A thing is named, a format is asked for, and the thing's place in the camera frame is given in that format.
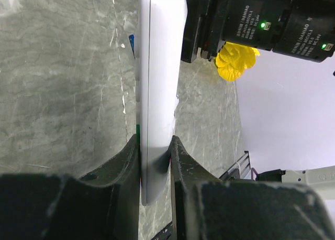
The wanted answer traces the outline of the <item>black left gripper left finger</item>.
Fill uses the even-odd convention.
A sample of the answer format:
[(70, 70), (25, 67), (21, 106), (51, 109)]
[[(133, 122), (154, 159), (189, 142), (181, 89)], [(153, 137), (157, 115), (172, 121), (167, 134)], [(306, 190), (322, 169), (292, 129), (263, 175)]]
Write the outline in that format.
[(80, 178), (2, 174), (1, 239), (137, 239), (140, 174), (136, 136)]

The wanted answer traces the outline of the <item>white remote with orange button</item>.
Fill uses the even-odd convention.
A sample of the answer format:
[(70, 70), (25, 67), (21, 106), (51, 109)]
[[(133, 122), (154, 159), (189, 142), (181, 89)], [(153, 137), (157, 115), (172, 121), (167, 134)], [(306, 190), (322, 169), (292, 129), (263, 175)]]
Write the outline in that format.
[(167, 180), (186, 17), (186, 0), (139, 0), (136, 122), (144, 206), (159, 198)]

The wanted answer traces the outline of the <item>white battery cover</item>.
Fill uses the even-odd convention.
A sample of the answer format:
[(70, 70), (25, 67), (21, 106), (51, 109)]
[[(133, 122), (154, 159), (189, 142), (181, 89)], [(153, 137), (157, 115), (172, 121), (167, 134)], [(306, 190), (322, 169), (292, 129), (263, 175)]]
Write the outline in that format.
[(177, 106), (179, 104), (180, 100), (179, 100), (179, 96), (177, 95), (175, 98), (175, 111), (177, 110)]

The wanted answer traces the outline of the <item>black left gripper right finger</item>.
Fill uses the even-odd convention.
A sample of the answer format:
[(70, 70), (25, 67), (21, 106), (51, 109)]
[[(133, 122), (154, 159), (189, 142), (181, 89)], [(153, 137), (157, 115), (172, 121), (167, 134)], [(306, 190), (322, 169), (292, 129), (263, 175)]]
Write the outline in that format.
[(222, 181), (173, 137), (172, 239), (334, 239), (321, 198), (292, 183)]

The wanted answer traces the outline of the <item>blue battery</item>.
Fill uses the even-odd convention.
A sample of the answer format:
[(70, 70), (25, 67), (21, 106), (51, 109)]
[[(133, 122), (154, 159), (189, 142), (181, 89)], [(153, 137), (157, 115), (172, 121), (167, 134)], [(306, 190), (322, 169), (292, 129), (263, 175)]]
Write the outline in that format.
[(134, 34), (129, 36), (129, 42), (130, 42), (131, 50), (133, 53), (133, 57), (135, 57), (135, 35)]

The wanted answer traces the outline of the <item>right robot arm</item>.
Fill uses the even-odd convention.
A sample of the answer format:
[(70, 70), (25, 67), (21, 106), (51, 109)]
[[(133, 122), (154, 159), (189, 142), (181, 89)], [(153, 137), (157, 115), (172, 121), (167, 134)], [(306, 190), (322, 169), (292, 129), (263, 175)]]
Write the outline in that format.
[(230, 42), (313, 62), (334, 54), (334, 0), (186, 1), (184, 62)]

